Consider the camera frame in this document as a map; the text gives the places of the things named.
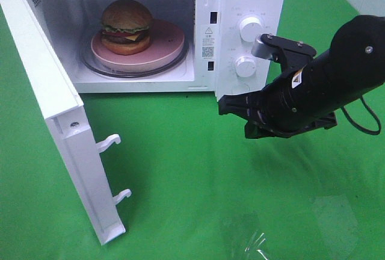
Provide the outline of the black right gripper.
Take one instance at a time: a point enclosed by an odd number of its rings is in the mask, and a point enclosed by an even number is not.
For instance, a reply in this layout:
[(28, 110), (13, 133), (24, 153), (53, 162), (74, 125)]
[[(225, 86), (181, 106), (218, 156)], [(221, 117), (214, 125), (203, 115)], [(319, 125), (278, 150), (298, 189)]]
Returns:
[(330, 129), (337, 121), (326, 74), (329, 67), (329, 53), (324, 52), (263, 92), (222, 96), (218, 113), (249, 120), (244, 126), (247, 139), (288, 138), (318, 128)]

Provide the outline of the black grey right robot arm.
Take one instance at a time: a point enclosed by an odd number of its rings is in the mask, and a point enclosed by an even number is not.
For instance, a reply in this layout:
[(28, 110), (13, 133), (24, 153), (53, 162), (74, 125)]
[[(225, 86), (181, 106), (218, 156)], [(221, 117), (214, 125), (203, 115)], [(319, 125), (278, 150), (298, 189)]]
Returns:
[(330, 47), (262, 34), (251, 52), (279, 63), (281, 74), (259, 91), (225, 95), (220, 114), (247, 121), (249, 139), (289, 138), (336, 126), (335, 111), (384, 83), (384, 18), (359, 15), (342, 25)]

